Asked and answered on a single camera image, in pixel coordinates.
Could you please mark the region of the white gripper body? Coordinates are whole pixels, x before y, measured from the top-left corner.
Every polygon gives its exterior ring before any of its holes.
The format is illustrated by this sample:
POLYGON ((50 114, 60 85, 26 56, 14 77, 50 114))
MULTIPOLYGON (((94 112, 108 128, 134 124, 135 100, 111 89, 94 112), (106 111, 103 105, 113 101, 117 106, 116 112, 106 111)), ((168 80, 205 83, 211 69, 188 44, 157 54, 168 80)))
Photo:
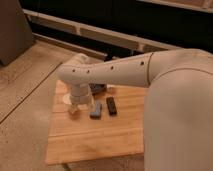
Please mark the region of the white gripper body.
POLYGON ((94 98, 88 84, 72 85, 70 90, 70 112, 76 112, 79 105, 86 104, 89 110, 94 108, 94 98))

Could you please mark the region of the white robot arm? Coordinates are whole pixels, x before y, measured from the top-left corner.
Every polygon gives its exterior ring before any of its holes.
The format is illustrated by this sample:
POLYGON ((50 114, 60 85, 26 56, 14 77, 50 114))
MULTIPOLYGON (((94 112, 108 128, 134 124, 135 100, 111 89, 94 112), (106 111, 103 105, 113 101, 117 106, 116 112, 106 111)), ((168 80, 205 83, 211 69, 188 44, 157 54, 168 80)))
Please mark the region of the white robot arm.
POLYGON ((80 53, 58 75, 73 109, 92 100, 91 83, 146 87, 145 171, 213 171, 213 54, 176 49, 91 64, 80 53))

